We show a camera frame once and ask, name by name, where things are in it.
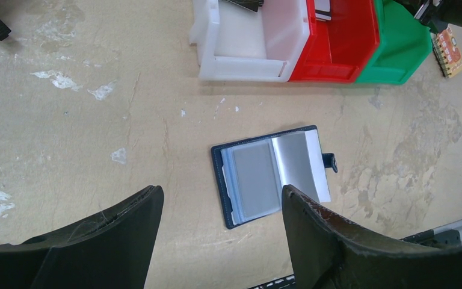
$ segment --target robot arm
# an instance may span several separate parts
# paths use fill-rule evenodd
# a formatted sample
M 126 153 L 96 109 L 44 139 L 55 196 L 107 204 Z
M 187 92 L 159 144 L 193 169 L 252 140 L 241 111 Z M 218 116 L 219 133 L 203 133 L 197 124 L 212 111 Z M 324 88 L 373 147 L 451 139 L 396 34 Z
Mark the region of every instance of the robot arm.
M 440 33 L 447 25 L 462 27 L 462 0 L 396 0 L 432 33 Z

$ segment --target beige work surface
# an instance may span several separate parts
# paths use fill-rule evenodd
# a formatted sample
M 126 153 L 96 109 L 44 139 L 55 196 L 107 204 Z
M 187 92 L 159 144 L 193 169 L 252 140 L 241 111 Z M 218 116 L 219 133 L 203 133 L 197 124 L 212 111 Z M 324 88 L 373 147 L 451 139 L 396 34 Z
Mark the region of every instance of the beige work surface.
M 286 276 L 282 214 L 227 230 L 209 150 L 312 124 L 340 169 L 325 206 L 396 238 L 462 218 L 462 74 L 443 79 L 433 56 L 401 87 L 209 83 L 189 0 L 0 0 L 0 16 L 13 30 L 0 43 L 0 243 L 156 184 L 147 288 Z

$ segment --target storage bin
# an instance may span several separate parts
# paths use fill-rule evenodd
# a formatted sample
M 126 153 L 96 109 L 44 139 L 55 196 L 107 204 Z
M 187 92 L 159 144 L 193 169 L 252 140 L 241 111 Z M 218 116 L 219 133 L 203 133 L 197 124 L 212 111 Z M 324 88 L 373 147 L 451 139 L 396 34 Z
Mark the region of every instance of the storage bin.
M 317 21 L 315 1 L 307 0 L 309 39 L 290 81 L 354 82 L 377 50 L 372 0 L 330 0 L 330 7 L 332 20 Z
M 380 46 L 357 83 L 403 84 L 431 53 L 429 28 L 393 0 L 375 0 Z
M 306 0 L 267 0 L 257 13 L 219 0 L 192 0 L 203 80 L 289 80 L 309 36 Z

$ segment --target card holder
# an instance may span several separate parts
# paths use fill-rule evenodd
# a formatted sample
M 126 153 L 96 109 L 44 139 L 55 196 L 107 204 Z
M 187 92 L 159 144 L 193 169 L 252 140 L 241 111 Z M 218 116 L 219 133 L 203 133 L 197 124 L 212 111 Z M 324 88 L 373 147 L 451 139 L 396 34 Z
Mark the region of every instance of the card holder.
M 221 144 L 211 154 L 229 229 L 279 211 L 286 184 L 330 201 L 325 168 L 337 172 L 337 164 L 321 153 L 315 125 Z

